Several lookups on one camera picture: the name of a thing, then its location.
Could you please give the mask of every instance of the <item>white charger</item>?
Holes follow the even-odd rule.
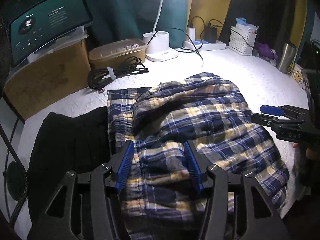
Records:
[[[187,28],[187,34],[189,35],[191,41],[195,41],[196,40],[196,29],[195,28],[189,28],[188,27]],[[190,39],[186,35],[185,40],[191,42]]]

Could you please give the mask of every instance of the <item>human hand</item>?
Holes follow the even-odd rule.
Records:
[[[297,148],[298,145],[298,143],[293,144],[293,148]],[[310,160],[320,161],[320,151],[309,147],[306,150],[306,157]]]

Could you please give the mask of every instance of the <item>tablet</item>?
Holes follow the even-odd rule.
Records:
[[[92,23],[85,0],[44,0],[10,24],[13,67],[79,26]]]

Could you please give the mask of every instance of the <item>lamp arm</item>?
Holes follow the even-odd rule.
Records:
[[[153,33],[156,32],[157,23],[158,23],[158,20],[159,20],[159,17],[160,17],[160,13],[161,13],[162,3],[163,3],[163,0],[160,0],[160,5],[159,5],[159,9],[158,9],[158,15],[157,15],[157,18],[156,18],[156,21],[155,21],[155,25],[153,25],[153,31],[152,31]]]

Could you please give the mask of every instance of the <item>power strip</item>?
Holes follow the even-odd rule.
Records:
[[[193,43],[197,49],[201,46],[201,40],[195,40]],[[218,40],[216,43],[209,43],[207,41],[202,41],[202,43],[203,43],[203,45],[199,49],[199,51],[219,50],[219,49],[226,48],[226,44],[223,43],[222,41],[218,41]],[[195,49],[195,47],[192,45],[192,43],[190,41],[183,41],[183,47],[185,47],[187,49],[192,49],[192,50]]]

